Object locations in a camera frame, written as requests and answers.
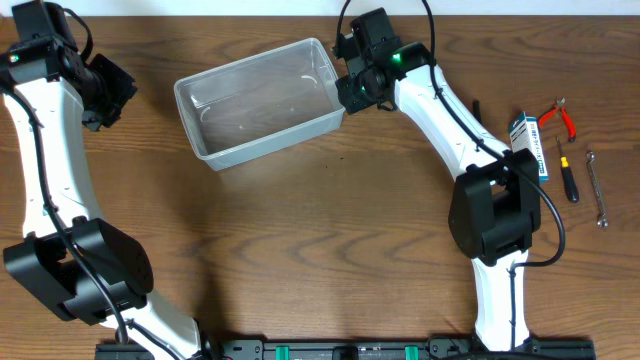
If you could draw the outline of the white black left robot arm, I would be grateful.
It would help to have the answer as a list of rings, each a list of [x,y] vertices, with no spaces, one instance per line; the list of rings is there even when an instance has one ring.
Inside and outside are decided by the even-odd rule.
[[[112,329],[109,359],[221,358],[197,320],[155,290],[144,248],[105,220],[94,193],[83,134],[119,120],[133,77],[76,43],[70,9],[27,1],[12,16],[19,39],[1,56],[1,95],[26,205],[22,241],[3,252],[7,272],[59,319]]]

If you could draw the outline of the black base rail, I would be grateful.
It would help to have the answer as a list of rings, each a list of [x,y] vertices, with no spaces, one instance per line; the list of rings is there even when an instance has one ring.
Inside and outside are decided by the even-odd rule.
[[[193,352],[193,359],[225,360],[595,360],[590,340],[529,339],[513,351],[490,351],[471,338],[434,336],[424,342],[263,342],[234,340]]]

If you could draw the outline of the clear plastic container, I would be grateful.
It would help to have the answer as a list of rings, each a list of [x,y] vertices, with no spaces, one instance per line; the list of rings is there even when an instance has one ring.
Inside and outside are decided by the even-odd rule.
[[[307,38],[182,78],[174,95],[196,157],[220,171],[340,128],[336,80]]]

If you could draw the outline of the red handled pliers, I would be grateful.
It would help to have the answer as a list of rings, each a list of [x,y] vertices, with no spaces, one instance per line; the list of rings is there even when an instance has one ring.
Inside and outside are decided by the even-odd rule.
[[[556,98],[555,99],[555,103],[552,105],[552,107],[537,119],[538,127],[540,129],[542,129],[543,126],[549,120],[554,118],[556,115],[560,116],[560,119],[562,120],[562,122],[564,123],[564,125],[566,127],[566,130],[567,130],[567,133],[568,133],[568,135],[567,135],[568,141],[570,143],[574,143],[576,141],[576,138],[577,138],[577,129],[576,129],[574,121],[572,120],[572,118],[570,117],[570,115],[567,112],[566,99],[565,98]]]

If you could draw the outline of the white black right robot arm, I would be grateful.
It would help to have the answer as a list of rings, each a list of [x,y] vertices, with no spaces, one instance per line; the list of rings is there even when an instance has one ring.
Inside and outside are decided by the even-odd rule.
[[[334,55],[347,73],[335,85],[350,114],[375,106],[407,115],[425,134],[454,181],[448,226],[472,262],[478,312],[474,332],[489,351],[514,351],[529,338],[520,264],[540,227],[540,201],[529,176],[527,149],[512,151],[458,99],[435,56],[420,42],[404,43],[378,8],[337,34]]]

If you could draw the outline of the black yellow screwdriver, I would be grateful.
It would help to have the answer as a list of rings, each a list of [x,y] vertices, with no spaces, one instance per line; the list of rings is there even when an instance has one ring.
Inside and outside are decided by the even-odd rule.
[[[560,169],[561,169],[561,175],[562,175],[566,197],[569,202],[578,203],[580,200],[580,195],[579,195],[579,190],[577,188],[577,185],[573,176],[571,166],[569,164],[568,158],[565,156],[562,150],[560,139],[556,137],[555,140],[556,140],[559,157],[560,157]]]

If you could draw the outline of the white blue cardboard box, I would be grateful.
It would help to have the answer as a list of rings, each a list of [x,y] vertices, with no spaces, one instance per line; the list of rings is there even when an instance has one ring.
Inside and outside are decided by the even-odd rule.
[[[513,152],[528,149],[532,153],[538,164],[539,181],[545,183],[549,173],[537,119],[525,112],[520,113],[509,125],[509,138]]]

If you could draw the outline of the silver wrench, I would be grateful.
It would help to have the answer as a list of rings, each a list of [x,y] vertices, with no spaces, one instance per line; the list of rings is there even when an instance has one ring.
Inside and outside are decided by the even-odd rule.
[[[595,171],[595,153],[591,150],[589,150],[586,153],[586,166],[587,166],[587,170],[589,172],[589,176],[590,176],[590,180],[592,183],[592,187],[594,190],[594,196],[596,198],[596,203],[597,203],[597,207],[598,207],[598,216],[597,216],[597,220],[596,220],[596,224],[598,227],[600,228],[607,228],[609,225],[608,222],[608,218],[607,218],[607,211],[606,211],[606,205],[604,202],[604,198],[602,195],[602,191],[601,191],[601,187],[600,187],[600,183],[599,180],[597,178],[597,174]]]

